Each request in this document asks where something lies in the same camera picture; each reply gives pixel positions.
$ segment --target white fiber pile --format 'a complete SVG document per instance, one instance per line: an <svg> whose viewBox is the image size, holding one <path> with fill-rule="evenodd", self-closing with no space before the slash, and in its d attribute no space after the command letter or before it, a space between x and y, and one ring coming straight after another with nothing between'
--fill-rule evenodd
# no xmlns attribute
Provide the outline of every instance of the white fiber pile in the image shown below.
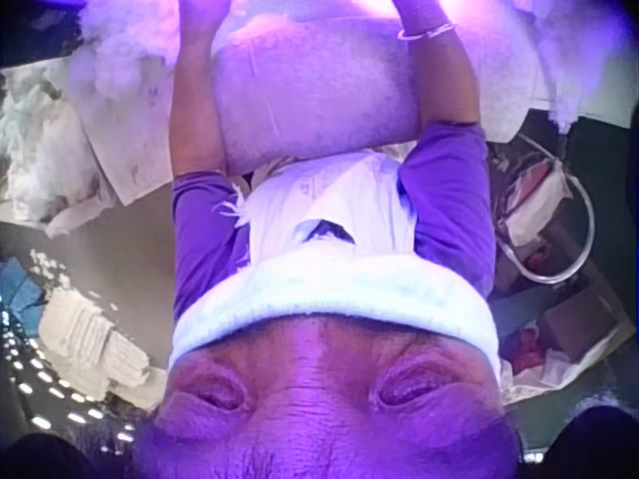
<svg viewBox="0 0 639 479"><path fill-rule="evenodd" d="M111 386L111 392L147 411L153 410L162 400L167 388L167 371L149 368L149 377L141 386L129 387L120 383Z"/></svg>
<svg viewBox="0 0 639 479"><path fill-rule="evenodd" d="M60 377L83 394L104 399L108 390L149 409L162 398L166 372L75 289L56 288L40 322L46 357Z"/></svg>
<svg viewBox="0 0 639 479"><path fill-rule="evenodd" d="M5 197L12 202L12 220L44 228L50 236L63 233L75 222L56 217L106 188L80 117L61 98L65 61L2 73L7 83L0 112L0 154L10 161Z"/></svg>

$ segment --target floor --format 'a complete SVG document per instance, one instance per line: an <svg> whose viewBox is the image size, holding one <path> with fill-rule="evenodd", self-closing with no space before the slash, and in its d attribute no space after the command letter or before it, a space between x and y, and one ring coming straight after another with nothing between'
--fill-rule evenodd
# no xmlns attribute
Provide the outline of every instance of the floor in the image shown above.
<svg viewBox="0 0 639 479"><path fill-rule="evenodd" d="M173 328L171 190L164 187L129 207L105 211L67 236L0 224L0 251L32 265L30 250L63 263L71 284L94 299L154 365L166 367ZM118 311L110 303L117 304Z"/></svg>

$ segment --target red object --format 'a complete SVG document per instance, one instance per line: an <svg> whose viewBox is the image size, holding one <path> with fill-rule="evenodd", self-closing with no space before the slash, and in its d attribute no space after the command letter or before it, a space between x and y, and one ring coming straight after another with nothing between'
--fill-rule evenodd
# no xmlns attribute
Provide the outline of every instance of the red object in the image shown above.
<svg viewBox="0 0 639 479"><path fill-rule="evenodd" d="M540 366L544 357L537 342L537 331L534 329L521 329L517 341L517 350L512 355L512 374L517 375L524 369Z"/></svg>

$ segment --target blue cloth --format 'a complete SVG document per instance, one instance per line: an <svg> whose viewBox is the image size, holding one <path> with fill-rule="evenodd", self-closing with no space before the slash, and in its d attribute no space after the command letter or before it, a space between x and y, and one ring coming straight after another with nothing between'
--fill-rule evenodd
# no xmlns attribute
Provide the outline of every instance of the blue cloth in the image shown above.
<svg viewBox="0 0 639 479"><path fill-rule="evenodd" d="M24 333L27 337L36 337L40 329L40 319L44 312L44 304L30 306L16 314L18 320L22 323Z"/></svg>
<svg viewBox="0 0 639 479"><path fill-rule="evenodd" d="M0 294L2 302L11 304L14 296L27 277L27 271L18 259L10 258L0 271Z"/></svg>
<svg viewBox="0 0 639 479"><path fill-rule="evenodd" d="M22 323L27 337L37 336L44 305L35 304L40 302L42 288L15 257L0 270L0 294L5 307Z"/></svg>
<svg viewBox="0 0 639 479"><path fill-rule="evenodd" d="M13 300L9 303L9 309L19 317L23 309L39 302L41 297L42 288L33 279L26 276L13 296Z"/></svg>

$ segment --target woman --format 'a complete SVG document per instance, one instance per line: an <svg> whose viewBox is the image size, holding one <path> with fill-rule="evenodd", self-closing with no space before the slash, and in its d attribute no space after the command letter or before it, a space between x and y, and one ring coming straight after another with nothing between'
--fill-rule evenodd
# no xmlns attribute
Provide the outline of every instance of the woman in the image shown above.
<svg viewBox="0 0 639 479"><path fill-rule="evenodd" d="M181 1L177 326L165 400L136 443L143 477L513 474L477 82L437 1L395 3L417 147L402 166L371 152L288 165L243 206L210 87L230 2Z"/></svg>

